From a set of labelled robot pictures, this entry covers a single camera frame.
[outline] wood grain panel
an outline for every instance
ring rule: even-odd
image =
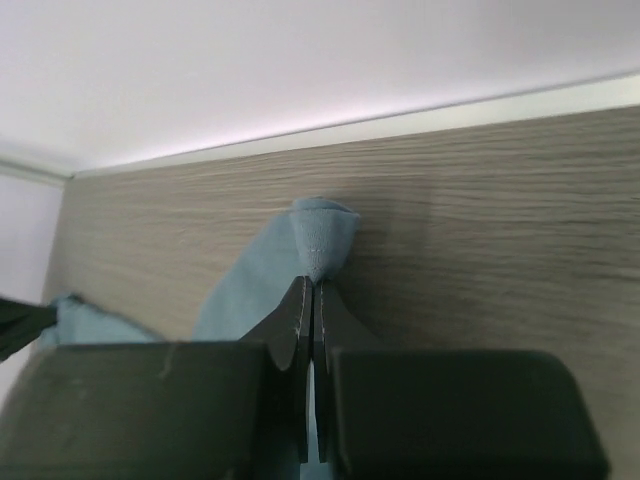
[[[533,348],[575,372],[616,469],[640,478],[640,108],[70,182],[50,292],[170,338],[301,196],[362,214],[339,282],[404,345]]]

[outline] light blue towel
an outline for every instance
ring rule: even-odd
[[[322,198],[296,200],[273,218],[244,250],[201,307],[193,340],[237,340],[276,308],[293,279],[332,278],[343,266],[360,217]],[[110,315],[73,297],[56,301],[58,325],[43,332],[42,346],[89,343],[146,343],[158,335],[122,317]],[[313,378],[311,379],[309,463],[301,478],[328,479],[318,462]]]
[[[57,325],[40,335],[39,348],[92,343],[149,343],[163,341],[153,333],[119,315],[107,313],[72,295],[52,302],[57,308]]]
[[[293,202],[244,250],[202,305],[194,340],[237,340],[278,306],[298,275],[317,282],[344,264],[360,217],[322,198]]]

